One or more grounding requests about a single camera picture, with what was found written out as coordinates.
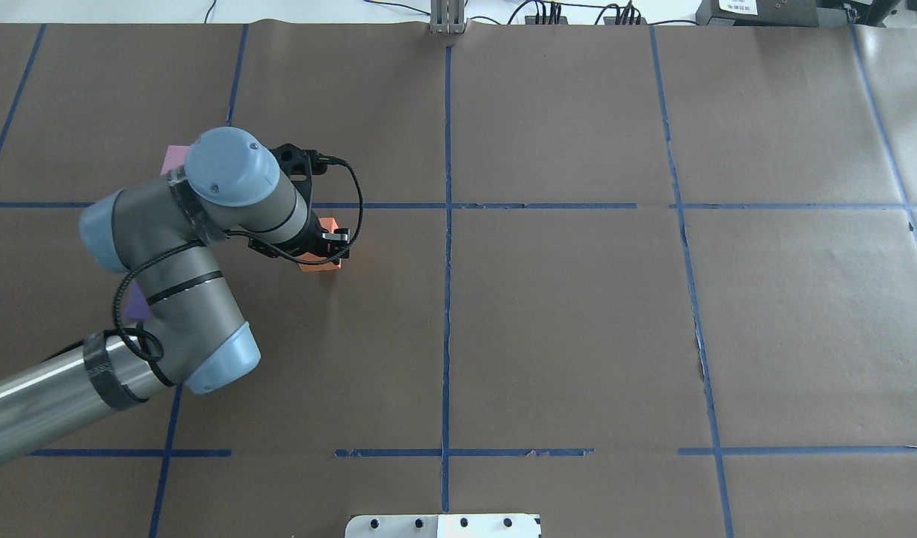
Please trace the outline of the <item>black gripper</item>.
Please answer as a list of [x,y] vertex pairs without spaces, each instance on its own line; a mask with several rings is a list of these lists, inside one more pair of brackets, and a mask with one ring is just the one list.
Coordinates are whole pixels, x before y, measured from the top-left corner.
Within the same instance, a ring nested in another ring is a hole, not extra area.
[[326,252],[330,253],[325,260],[348,259],[352,245],[352,234],[348,228],[339,228],[330,234],[319,225],[319,217],[315,212],[307,215],[302,229],[283,231],[283,228],[280,227],[271,232],[257,232],[250,229],[249,233],[258,236],[261,241],[251,238],[247,246],[272,259],[280,256],[266,246],[266,243],[297,259],[299,255],[305,253],[314,253],[318,256],[325,256]]

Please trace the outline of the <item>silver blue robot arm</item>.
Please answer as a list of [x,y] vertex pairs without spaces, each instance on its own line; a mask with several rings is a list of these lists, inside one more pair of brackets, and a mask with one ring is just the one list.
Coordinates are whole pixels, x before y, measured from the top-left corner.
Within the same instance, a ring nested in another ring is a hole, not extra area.
[[204,395],[261,359],[213,247],[234,236],[293,265],[339,265],[359,229],[327,228],[312,180],[348,161],[294,144],[267,149],[223,126],[178,166],[89,205],[78,222],[97,264],[123,279],[108,330],[0,381],[0,466],[170,387]]

